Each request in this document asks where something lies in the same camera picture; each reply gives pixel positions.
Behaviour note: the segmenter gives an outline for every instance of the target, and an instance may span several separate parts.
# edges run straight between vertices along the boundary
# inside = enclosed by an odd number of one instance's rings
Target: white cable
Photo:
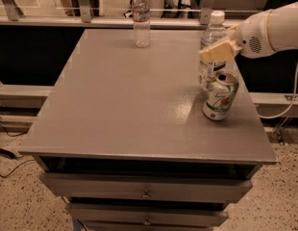
[[[281,112],[278,115],[273,115],[273,116],[262,116],[262,115],[259,115],[259,117],[260,118],[264,118],[264,119],[274,119],[274,118],[278,118],[278,117],[282,116],[283,114],[287,113],[291,109],[291,107],[292,107],[292,105],[294,103],[294,98],[295,98],[296,89],[297,89],[297,80],[298,80],[298,61],[297,61],[296,69],[295,69],[293,96],[292,96],[291,103],[289,104],[289,106],[283,112]]]

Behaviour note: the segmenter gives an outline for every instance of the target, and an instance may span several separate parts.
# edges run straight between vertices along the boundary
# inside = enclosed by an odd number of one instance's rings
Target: cabinet
[[[242,80],[225,120],[204,117],[200,34],[154,30],[145,49],[131,30],[82,35],[20,152],[87,227],[212,230],[276,162]]]

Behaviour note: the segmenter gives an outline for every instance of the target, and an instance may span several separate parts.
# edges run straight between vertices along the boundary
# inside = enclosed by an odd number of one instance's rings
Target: metal post
[[[2,0],[9,20],[17,21],[23,12],[17,7],[14,0]]]
[[[83,22],[90,22],[93,18],[90,0],[79,0],[81,19]]]
[[[201,10],[201,13],[200,13],[201,25],[208,25],[210,23],[213,4],[214,4],[214,0],[200,0],[199,8]]]

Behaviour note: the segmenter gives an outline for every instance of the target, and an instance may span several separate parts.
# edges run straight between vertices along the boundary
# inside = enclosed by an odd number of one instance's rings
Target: white bottle cap
[[[211,13],[211,24],[222,24],[225,21],[225,13],[222,11],[215,11]]]

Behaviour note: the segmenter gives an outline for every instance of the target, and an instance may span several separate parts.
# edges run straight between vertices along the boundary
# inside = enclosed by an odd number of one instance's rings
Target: drawer
[[[105,223],[99,221],[85,221],[83,224],[90,230],[103,231],[213,231],[212,227],[186,227],[173,225],[152,225],[149,222],[142,224],[127,224],[120,222]]]
[[[236,203],[251,188],[248,180],[160,178],[45,173],[41,181],[67,197]]]
[[[219,226],[228,218],[225,212],[169,208],[167,204],[137,206],[129,203],[120,205],[70,203],[66,209],[72,217],[84,222],[118,222],[144,226],[172,225],[190,228]]]

